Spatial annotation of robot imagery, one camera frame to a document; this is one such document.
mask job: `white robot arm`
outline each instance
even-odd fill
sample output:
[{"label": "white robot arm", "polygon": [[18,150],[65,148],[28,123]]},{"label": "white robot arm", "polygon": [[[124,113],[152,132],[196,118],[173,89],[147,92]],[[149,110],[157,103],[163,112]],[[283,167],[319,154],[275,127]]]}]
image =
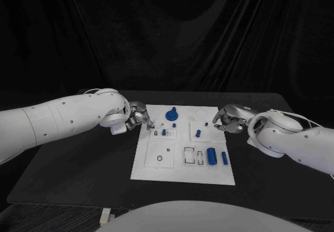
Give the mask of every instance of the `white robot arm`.
[{"label": "white robot arm", "polygon": [[214,123],[222,119],[225,125],[215,127],[231,133],[242,132],[247,127],[248,143],[267,155],[280,158],[287,154],[298,163],[334,175],[334,130],[322,126],[304,129],[284,113],[297,116],[277,110],[258,113],[250,107],[229,104],[218,112]]},{"label": "white robot arm", "polygon": [[113,134],[142,123],[155,127],[140,102],[129,102],[117,90],[64,97],[42,104],[0,112],[0,164],[26,149],[77,135],[98,124]]}]

